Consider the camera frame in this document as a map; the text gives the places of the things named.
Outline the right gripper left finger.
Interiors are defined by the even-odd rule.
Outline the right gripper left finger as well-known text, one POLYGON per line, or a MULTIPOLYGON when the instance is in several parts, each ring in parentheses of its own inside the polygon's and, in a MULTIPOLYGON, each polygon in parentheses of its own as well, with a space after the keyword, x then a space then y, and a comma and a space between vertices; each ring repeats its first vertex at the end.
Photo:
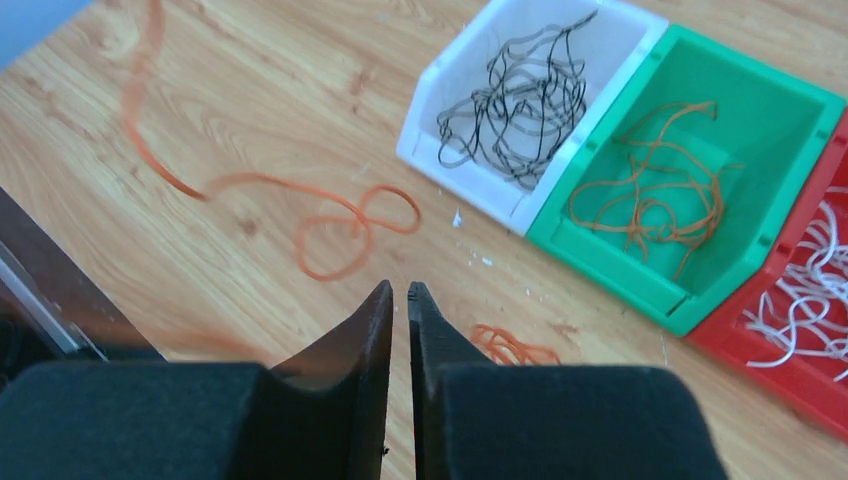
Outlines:
POLYGON ((5 479, 376 479, 393 292, 273 368, 64 360, 1 394, 5 479))

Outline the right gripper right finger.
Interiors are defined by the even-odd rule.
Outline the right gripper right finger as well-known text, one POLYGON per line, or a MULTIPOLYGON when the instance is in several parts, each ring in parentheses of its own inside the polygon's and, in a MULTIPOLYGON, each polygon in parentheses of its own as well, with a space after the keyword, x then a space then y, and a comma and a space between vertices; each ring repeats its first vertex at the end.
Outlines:
POLYGON ((420 479, 723 479, 699 405, 639 365, 500 366, 408 290, 420 479))

